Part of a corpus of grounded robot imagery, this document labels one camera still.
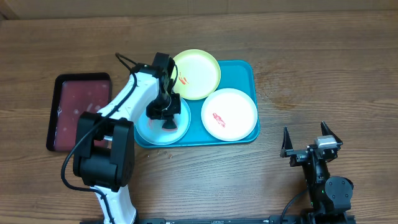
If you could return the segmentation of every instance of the table surface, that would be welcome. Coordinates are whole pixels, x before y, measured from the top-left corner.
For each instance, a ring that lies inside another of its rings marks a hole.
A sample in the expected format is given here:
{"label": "table surface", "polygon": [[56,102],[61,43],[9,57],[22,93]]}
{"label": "table surface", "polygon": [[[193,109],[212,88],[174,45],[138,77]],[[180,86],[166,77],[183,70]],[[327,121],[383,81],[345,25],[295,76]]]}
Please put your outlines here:
{"label": "table surface", "polygon": [[[151,63],[156,52],[203,49],[218,60],[252,65],[261,133],[242,145],[136,146],[129,190],[141,217],[280,214],[305,188],[302,169],[279,157],[283,127],[294,147],[303,148],[321,135],[324,120],[344,142],[328,167],[355,184],[349,214],[358,223],[394,223],[397,23],[397,11],[1,21],[0,222],[78,223],[102,216],[93,194],[62,184],[66,154],[45,148],[59,74],[108,72],[115,96],[128,76],[115,52]],[[67,178],[83,185],[70,166]],[[305,197],[289,213],[309,206]]]}

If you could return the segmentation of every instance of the teal tray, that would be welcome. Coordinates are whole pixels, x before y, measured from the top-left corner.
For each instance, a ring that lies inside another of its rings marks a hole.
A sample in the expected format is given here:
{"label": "teal tray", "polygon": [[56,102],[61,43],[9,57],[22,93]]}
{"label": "teal tray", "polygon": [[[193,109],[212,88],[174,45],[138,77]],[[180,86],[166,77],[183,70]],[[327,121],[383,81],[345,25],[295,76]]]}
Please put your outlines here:
{"label": "teal tray", "polygon": [[[250,64],[242,60],[224,60],[218,61],[221,68],[221,81],[217,90],[222,88],[235,88],[245,92],[257,106],[256,89],[254,87],[253,69]],[[209,134],[201,121],[201,107],[205,99],[185,100],[191,110],[191,125],[183,138],[173,144],[158,146],[145,141],[134,127],[134,138],[138,145],[158,149],[163,147],[186,147],[186,146],[211,146],[222,144],[249,143],[254,141],[260,133],[260,120],[257,119],[256,127],[244,139],[238,141],[221,141]]]}

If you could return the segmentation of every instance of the white plate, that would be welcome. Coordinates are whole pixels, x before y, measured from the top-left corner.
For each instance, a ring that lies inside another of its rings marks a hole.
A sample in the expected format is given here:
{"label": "white plate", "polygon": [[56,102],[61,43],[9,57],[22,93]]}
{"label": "white plate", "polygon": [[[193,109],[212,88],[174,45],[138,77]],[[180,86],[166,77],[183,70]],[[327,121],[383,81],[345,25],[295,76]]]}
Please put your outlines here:
{"label": "white plate", "polygon": [[139,135],[151,144],[164,146],[175,143],[187,133],[191,123],[191,111],[187,102],[181,99],[181,114],[175,114],[173,121],[177,129],[173,131],[162,129],[164,120],[151,120],[146,116],[146,111],[139,117],[135,124]]}
{"label": "white plate", "polygon": [[253,131],[257,123],[257,108],[244,92],[225,88],[215,91],[205,100],[201,120],[212,136],[223,141],[237,141]]}

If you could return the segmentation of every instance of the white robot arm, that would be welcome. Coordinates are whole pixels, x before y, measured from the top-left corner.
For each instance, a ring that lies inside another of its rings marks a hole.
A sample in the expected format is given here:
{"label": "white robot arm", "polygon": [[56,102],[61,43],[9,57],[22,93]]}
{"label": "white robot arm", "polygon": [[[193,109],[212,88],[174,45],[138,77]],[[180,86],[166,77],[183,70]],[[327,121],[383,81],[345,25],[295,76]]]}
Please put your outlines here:
{"label": "white robot arm", "polygon": [[[76,141],[96,123],[106,119],[95,134],[85,139],[90,144],[79,146],[73,158],[73,173],[81,177],[85,185],[100,190],[106,196],[102,198],[96,193],[104,213],[104,224],[132,224],[137,219],[127,186],[134,168],[133,123],[146,111],[150,119],[164,119],[167,128],[174,114],[180,113],[180,96],[172,92],[174,66],[170,56],[162,53],[157,53],[152,65],[137,64],[130,71],[127,85],[112,102],[97,114],[84,112],[79,119]],[[135,80],[136,87],[131,93]],[[107,118],[120,103],[119,109]],[[111,150],[94,146],[94,140],[102,139],[112,141]]]}

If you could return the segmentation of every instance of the red sauce stain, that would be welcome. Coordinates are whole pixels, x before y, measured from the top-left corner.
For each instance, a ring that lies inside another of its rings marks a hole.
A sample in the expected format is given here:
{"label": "red sauce stain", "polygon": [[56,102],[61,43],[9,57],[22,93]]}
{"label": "red sauce stain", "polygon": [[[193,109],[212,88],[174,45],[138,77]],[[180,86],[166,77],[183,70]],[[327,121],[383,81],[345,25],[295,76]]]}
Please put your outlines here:
{"label": "red sauce stain", "polygon": [[148,126],[148,128],[151,128],[151,129],[152,129],[152,120],[151,120],[151,119],[148,119],[148,124],[147,124],[147,126]]}
{"label": "red sauce stain", "polygon": [[180,82],[181,82],[183,85],[189,84],[189,82],[187,81],[187,79],[186,79],[185,77],[182,77],[181,72],[180,72],[180,75],[178,76],[178,79],[180,80]]}
{"label": "red sauce stain", "polygon": [[225,122],[221,119],[220,116],[218,116],[216,113],[213,113],[214,119],[218,122],[219,125],[221,125],[223,128],[225,128]]}

